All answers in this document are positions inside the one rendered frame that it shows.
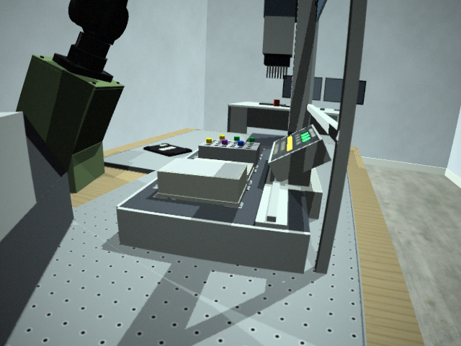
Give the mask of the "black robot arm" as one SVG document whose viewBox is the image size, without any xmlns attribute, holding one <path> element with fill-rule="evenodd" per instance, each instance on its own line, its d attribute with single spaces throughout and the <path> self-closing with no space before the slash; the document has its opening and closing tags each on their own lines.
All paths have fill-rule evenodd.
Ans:
<svg viewBox="0 0 461 346">
<path fill-rule="evenodd" d="M 127 27 L 127 1 L 70 0 L 68 15 L 84 32 L 80 31 L 67 56 L 54 53 L 53 61 L 73 74 L 111 83 L 113 75 L 104 71 L 106 56 Z"/>
</svg>

